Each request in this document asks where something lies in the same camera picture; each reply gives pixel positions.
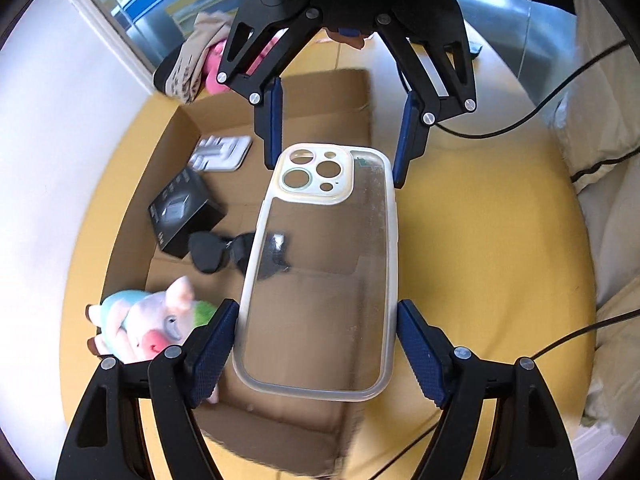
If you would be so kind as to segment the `black product box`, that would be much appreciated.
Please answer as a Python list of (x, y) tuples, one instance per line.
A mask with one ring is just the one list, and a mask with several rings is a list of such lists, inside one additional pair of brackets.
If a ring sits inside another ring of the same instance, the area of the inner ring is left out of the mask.
[(171, 179), (148, 207), (158, 248), (182, 259), (193, 233), (208, 232), (226, 215), (203, 178), (186, 166)]

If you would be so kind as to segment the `white blister pack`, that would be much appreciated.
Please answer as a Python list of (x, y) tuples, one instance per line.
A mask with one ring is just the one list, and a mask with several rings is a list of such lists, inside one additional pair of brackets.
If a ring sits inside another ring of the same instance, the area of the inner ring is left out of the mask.
[(201, 172), (238, 170), (252, 146), (250, 136), (209, 136), (198, 141), (189, 166)]

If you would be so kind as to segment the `pink plush toy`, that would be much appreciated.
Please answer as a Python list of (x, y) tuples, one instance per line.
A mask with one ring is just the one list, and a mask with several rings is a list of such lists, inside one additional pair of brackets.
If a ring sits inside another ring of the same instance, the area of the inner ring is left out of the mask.
[[(245, 75), (253, 75), (254, 71), (257, 70), (257, 67), (260, 63), (266, 58), (266, 56), (270, 53), (270, 51), (277, 45), (278, 41), (282, 38), (285, 30), (280, 30), (277, 32), (262, 48), (260, 53), (256, 55), (252, 62), (243, 73)], [(222, 72), (225, 72), (227, 76), (230, 76), (230, 68), (231, 61), (224, 56), (226, 53), (227, 40), (223, 39), (216, 44), (213, 45), (208, 50), (205, 58), (205, 64), (203, 67), (203, 81), (205, 90), (211, 95), (216, 96), (216, 94), (226, 93), (230, 91), (228, 84), (225, 82), (221, 82), (218, 78), (218, 75)]]

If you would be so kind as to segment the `clear phone case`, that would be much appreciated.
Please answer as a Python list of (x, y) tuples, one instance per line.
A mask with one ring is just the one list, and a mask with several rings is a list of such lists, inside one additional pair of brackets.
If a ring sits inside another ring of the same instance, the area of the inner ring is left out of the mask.
[[(285, 237), (288, 272), (258, 280)], [(263, 393), (363, 402), (392, 376), (398, 220), (390, 161), (364, 146), (299, 143), (277, 161), (244, 278), (233, 366)]]

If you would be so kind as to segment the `black sunglasses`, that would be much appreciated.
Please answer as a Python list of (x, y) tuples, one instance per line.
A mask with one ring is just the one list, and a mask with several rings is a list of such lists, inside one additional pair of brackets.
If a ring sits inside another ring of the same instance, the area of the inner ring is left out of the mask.
[[(254, 232), (236, 237), (220, 236), (214, 232), (193, 233), (189, 236), (188, 243), (192, 263), (204, 274), (215, 274), (232, 264), (245, 276), (254, 238)], [(262, 250), (264, 252), (257, 272), (258, 280), (266, 280), (278, 273), (288, 272), (290, 265), (285, 261), (283, 234), (268, 235)]]

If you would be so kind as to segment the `pig plush toy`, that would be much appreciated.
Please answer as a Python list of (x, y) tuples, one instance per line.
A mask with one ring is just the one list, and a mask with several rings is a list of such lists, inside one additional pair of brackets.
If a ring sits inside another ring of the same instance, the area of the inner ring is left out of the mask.
[(160, 292), (121, 290), (86, 307), (87, 320), (98, 330), (87, 346), (95, 356), (110, 354), (125, 364), (149, 361), (184, 344), (216, 311), (214, 304), (195, 298), (185, 276)]

